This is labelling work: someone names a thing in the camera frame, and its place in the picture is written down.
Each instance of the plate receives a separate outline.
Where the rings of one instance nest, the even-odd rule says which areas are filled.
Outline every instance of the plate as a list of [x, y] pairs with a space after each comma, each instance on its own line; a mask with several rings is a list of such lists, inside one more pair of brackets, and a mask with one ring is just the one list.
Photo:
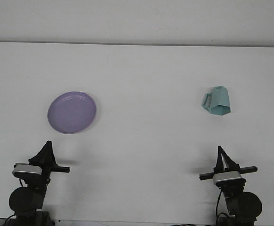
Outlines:
[[67, 92], [49, 107], [48, 121], [61, 133], [77, 133], [86, 129], [96, 115], [95, 101], [83, 92]]

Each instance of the mug handle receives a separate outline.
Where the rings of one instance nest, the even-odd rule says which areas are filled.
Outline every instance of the mug handle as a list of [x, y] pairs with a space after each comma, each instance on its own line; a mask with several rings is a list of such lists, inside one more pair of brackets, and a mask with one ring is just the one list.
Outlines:
[[207, 111], [210, 110], [211, 98], [212, 98], [212, 93], [205, 94], [205, 98], [204, 98], [202, 107], [205, 108]]

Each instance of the cable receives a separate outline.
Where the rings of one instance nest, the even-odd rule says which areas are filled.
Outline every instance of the cable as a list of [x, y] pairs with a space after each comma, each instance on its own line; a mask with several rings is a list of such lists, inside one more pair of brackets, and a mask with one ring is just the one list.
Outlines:
[[3, 226], [6, 226], [6, 225], [7, 225], [7, 221], [8, 221], [11, 217], [14, 217], [14, 216], [15, 216], [15, 214], [13, 214], [13, 215], [11, 215], [10, 217], [6, 218], [6, 220], [5, 220], [4, 224], [3, 224]]
[[218, 195], [218, 199], [217, 199], [217, 203], [216, 203], [216, 226], [218, 226], [218, 213], [217, 213], [217, 209], [218, 209], [218, 204], [220, 203], [221, 194], [222, 194], [222, 190], [220, 191], [220, 194]]

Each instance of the white wall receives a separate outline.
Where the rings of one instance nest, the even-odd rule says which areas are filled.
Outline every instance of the white wall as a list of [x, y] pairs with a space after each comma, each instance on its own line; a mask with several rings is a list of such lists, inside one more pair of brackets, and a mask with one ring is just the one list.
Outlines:
[[[218, 85], [228, 115], [201, 107]], [[91, 94], [98, 114], [86, 131], [61, 134], [47, 110], [73, 90]], [[199, 174], [222, 145], [258, 167], [245, 190], [263, 203], [257, 225], [274, 225], [274, 48], [0, 43], [0, 217], [19, 187], [13, 164], [47, 139], [71, 167], [51, 175], [53, 218], [213, 224], [219, 190]]]
[[0, 0], [0, 40], [274, 45], [274, 0]]

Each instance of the teal mug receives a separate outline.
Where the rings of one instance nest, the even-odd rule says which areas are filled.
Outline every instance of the teal mug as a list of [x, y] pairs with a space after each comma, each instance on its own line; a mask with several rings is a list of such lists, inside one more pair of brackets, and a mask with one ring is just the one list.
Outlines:
[[228, 90], [224, 86], [214, 87], [211, 93], [206, 93], [202, 107], [211, 114], [230, 113]]

